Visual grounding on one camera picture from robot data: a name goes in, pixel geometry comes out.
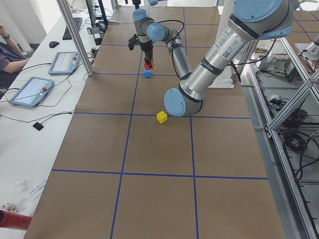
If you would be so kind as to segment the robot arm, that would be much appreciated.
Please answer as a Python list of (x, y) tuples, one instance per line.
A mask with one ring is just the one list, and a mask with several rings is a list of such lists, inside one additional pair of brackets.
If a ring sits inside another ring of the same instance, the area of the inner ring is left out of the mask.
[(206, 101), (205, 90), (249, 41), (278, 39), (291, 33), (298, 5), (297, 0), (236, 0), (227, 27), (194, 70), (178, 31), (154, 21), (145, 9), (135, 9), (136, 39), (145, 53), (146, 66), (153, 67), (153, 42), (162, 41), (180, 78), (178, 87), (164, 96), (166, 111), (174, 117), (200, 112)]
[[(149, 3), (149, 5), (154, 6), (159, 1), (162, 1), (162, 0), (148, 0), (148, 3)], [(141, 4), (141, 1), (140, 0), (132, 0), (132, 3), (134, 6), (139, 6)]]

